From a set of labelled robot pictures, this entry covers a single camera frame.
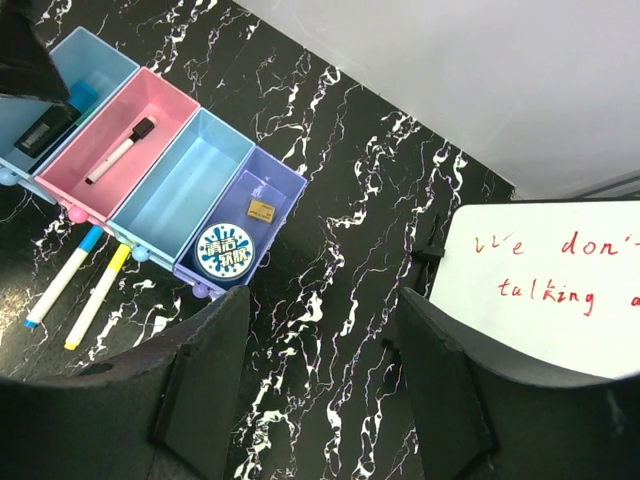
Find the teal blue bin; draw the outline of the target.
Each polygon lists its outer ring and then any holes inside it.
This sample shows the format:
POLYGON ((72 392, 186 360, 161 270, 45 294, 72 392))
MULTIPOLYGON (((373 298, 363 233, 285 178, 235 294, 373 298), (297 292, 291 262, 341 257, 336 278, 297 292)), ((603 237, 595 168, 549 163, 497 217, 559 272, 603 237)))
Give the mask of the teal blue bin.
POLYGON ((255 143, 200 108, 108 221, 137 262, 172 271, 255 143))

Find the blue capped white marker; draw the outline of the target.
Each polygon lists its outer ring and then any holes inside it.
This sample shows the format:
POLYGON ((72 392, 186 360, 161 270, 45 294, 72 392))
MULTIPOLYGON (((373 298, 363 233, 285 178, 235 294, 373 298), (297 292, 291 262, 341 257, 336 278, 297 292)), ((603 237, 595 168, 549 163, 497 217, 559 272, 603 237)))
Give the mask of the blue capped white marker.
POLYGON ((24 325, 29 329, 37 328, 45 318, 49 310, 55 304, 75 273, 83 264, 84 260, 91 253, 97 242, 100 240, 104 230, 98 226, 93 226, 82 241, 67 259, 63 267, 50 282, 43 295, 39 298, 35 306, 27 314, 24 325))

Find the white marker pen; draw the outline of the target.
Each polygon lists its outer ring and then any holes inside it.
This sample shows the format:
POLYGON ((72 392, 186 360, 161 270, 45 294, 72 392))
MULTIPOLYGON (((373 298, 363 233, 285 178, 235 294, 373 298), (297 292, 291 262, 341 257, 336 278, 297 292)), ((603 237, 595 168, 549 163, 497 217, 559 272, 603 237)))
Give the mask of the white marker pen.
POLYGON ((109 169, 111 169, 122 156, 124 156, 132 146, 139 140, 144 139, 157 125, 157 119, 153 116, 147 116, 141 119, 132 129, 131 134, 100 163, 85 178, 88 185, 95 184, 109 169))

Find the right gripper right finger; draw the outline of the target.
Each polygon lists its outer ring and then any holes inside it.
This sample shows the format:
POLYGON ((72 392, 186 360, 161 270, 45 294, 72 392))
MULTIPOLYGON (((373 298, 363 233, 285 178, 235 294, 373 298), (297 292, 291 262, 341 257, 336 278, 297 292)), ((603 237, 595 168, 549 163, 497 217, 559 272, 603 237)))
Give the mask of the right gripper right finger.
POLYGON ((397 330, 426 478, 638 478, 638 376, 537 360, 409 288, 397 330))

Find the yellow eraser block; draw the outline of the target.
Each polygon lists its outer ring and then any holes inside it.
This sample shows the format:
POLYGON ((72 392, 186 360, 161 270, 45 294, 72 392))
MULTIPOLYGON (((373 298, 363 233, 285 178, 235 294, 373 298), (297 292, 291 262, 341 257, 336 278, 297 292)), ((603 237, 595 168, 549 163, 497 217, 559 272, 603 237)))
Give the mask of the yellow eraser block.
POLYGON ((255 220, 271 224, 276 215, 276 208, 261 200, 251 199, 247 208, 247 216, 255 220))

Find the yellow capped white marker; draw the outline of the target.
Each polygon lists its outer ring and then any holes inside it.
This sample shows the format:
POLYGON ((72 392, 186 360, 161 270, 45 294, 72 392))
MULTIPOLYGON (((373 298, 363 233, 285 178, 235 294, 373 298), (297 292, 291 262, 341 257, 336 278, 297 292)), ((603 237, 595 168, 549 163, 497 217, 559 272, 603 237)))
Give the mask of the yellow capped white marker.
POLYGON ((70 333, 67 335, 64 342, 65 350, 73 351, 80 345, 130 253, 131 248, 128 245, 120 244, 118 246, 70 333))

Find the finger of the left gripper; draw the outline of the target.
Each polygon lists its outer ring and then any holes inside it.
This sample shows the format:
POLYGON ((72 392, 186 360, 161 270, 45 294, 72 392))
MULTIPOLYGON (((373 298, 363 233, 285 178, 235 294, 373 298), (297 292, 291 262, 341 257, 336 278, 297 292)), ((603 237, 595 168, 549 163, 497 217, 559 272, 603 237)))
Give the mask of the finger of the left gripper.
POLYGON ((70 92, 37 35, 33 5, 1 2, 1 96, 62 103, 70 92))

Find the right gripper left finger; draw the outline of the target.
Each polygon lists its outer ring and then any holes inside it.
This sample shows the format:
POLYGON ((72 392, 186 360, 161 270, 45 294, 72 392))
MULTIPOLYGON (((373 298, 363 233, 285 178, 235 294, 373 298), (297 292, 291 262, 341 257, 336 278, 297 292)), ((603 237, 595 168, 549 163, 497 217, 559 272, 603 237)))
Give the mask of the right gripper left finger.
POLYGON ((2 478, 146 479, 159 452, 222 478, 249 320, 236 286, 76 375, 2 379, 2 478))

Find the green sharpener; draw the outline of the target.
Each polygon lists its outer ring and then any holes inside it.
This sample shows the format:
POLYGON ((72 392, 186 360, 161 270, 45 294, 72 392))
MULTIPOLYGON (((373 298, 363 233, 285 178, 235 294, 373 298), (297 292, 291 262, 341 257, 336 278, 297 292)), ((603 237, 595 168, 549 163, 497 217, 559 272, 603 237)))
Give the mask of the green sharpener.
POLYGON ((97 104, 92 105, 91 107, 89 107, 73 124, 74 127, 78 127, 80 125, 82 125, 83 122, 85 122, 87 120, 87 118, 89 116, 91 116, 91 114, 96 110, 97 108, 97 104))

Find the purple bin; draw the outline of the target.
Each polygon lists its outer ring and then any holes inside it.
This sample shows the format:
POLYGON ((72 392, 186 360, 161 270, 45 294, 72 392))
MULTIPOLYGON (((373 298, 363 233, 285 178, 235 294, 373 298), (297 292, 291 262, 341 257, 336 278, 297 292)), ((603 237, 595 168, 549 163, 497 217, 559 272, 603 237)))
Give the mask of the purple bin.
POLYGON ((233 286, 247 285, 281 227, 286 223, 306 184, 303 176, 281 160, 260 147, 253 148, 220 199, 189 239, 174 266, 175 275, 191 286, 192 293, 197 298, 215 299, 233 286), (276 208, 276 215, 271 224, 247 216, 251 199, 261 200, 276 208), (207 226, 221 222, 245 229, 256 247, 256 258, 249 272, 228 283, 212 281, 196 265, 194 257, 194 245, 199 234, 207 226))

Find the pink bin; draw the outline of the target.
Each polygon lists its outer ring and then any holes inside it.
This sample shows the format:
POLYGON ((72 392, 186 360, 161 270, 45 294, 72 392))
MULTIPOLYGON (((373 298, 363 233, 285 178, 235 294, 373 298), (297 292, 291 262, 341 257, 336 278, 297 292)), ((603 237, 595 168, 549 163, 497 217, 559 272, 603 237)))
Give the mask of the pink bin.
POLYGON ((35 176, 75 223, 105 229, 200 104, 144 67, 35 176))

